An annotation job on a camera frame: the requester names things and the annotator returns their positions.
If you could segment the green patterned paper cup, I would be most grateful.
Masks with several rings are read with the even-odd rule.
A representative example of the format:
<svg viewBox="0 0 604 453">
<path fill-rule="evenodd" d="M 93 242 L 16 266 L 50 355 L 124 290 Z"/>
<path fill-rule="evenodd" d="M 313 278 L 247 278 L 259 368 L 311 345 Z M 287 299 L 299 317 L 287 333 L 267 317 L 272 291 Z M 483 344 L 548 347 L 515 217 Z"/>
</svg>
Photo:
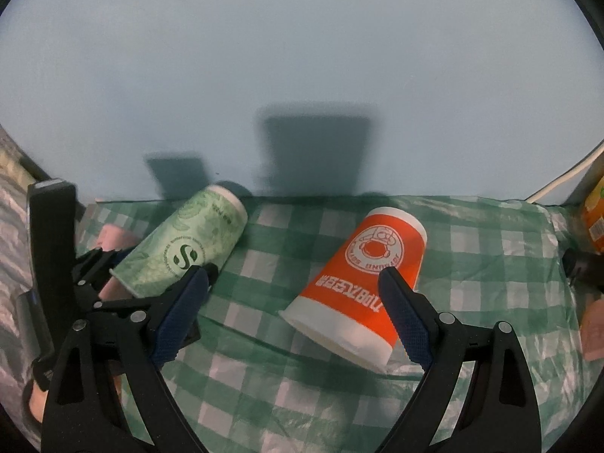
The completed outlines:
<svg viewBox="0 0 604 453">
<path fill-rule="evenodd" d="M 134 297 L 158 296 L 191 267 L 223 267 L 247 222 L 243 203 L 228 189 L 210 185 L 144 238 L 112 275 Z"/>
</svg>

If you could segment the orange white paper cup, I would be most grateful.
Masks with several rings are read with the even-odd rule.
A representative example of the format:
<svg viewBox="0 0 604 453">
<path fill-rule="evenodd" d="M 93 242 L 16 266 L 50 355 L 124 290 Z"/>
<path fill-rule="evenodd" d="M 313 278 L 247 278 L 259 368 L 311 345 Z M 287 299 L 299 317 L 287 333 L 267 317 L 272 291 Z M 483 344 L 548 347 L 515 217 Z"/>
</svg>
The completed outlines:
<svg viewBox="0 0 604 453">
<path fill-rule="evenodd" d="M 425 227 L 410 213 L 389 206 L 371 210 L 280 317 L 330 352 L 384 373 L 397 334 L 378 277 L 393 267 L 414 287 L 427 241 Z"/>
</svg>

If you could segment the silver grey curtain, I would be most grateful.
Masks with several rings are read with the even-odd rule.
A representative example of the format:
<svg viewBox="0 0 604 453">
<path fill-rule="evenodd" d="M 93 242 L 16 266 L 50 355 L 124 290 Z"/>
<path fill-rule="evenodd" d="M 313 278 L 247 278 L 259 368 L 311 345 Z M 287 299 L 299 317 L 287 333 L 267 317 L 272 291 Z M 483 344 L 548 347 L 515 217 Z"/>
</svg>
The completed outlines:
<svg viewBox="0 0 604 453">
<path fill-rule="evenodd" d="M 25 155 L 1 133 L 1 405 L 17 430 L 40 449 L 40 434 L 27 418 L 23 392 L 31 378 L 25 338 L 18 328 L 17 298 L 32 286 L 27 236 L 27 190 L 35 182 Z"/>
</svg>

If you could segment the pink plastic mug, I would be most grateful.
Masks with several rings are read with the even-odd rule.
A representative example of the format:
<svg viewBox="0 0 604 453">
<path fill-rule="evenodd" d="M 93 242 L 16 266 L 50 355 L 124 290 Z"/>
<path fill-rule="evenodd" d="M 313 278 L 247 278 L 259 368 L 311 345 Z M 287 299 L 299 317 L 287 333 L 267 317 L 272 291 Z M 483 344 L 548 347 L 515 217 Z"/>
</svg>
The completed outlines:
<svg viewBox="0 0 604 453">
<path fill-rule="evenodd" d="M 100 248 L 104 253 L 111 253 L 114 256 L 112 266 L 115 267 L 124 257 L 125 251 L 134 248 L 139 241 L 140 238 L 133 232 L 115 224 L 105 224 L 100 229 L 95 248 Z M 115 276 L 108 278 L 108 282 L 105 283 L 105 286 L 99 292 L 99 297 L 104 302 L 133 298 L 132 293 Z"/>
</svg>

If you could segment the pink drink bottle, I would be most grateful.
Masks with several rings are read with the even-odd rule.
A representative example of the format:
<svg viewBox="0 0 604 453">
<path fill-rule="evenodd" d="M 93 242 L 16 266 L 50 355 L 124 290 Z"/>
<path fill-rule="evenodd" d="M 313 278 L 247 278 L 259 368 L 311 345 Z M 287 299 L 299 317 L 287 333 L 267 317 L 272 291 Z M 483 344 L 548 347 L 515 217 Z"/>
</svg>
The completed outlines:
<svg viewBox="0 0 604 453">
<path fill-rule="evenodd" d="M 581 319 L 581 350 L 587 361 L 604 356 L 604 300 L 589 304 Z"/>
</svg>

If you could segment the green white checkered tablecloth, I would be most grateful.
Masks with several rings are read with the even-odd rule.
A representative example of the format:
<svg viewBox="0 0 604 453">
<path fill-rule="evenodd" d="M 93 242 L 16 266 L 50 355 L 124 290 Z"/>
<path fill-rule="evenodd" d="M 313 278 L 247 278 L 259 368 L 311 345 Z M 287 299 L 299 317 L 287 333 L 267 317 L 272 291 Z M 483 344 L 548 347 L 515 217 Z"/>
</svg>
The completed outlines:
<svg viewBox="0 0 604 453">
<path fill-rule="evenodd" d="M 201 337 L 163 375 L 212 452 L 373 452 L 427 361 L 378 295 L 393 265 L 445 325 L 517 336 L 551 447 L 601 360 L 581 349 L 589 293 L 562 256 L 585 243 L 574 210 L 521 200 L 244 197 L 247 225 L 201 307 Z"/>
</svg>

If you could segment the orange juice bottle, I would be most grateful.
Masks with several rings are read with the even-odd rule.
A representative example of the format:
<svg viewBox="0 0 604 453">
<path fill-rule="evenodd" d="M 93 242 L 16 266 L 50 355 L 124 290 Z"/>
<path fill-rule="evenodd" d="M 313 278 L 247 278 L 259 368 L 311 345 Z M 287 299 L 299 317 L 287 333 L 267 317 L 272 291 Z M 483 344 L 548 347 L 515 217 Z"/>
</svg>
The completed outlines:
<svg viewBox="0 0 604 453">
<path fill-rule="evenodd" d="M 604 251 L 604 178 L 601 178 L 586 197 L 581 209 L 581 219 L 587 228 L 593 247 L 602 254 Z"/>
</svg>

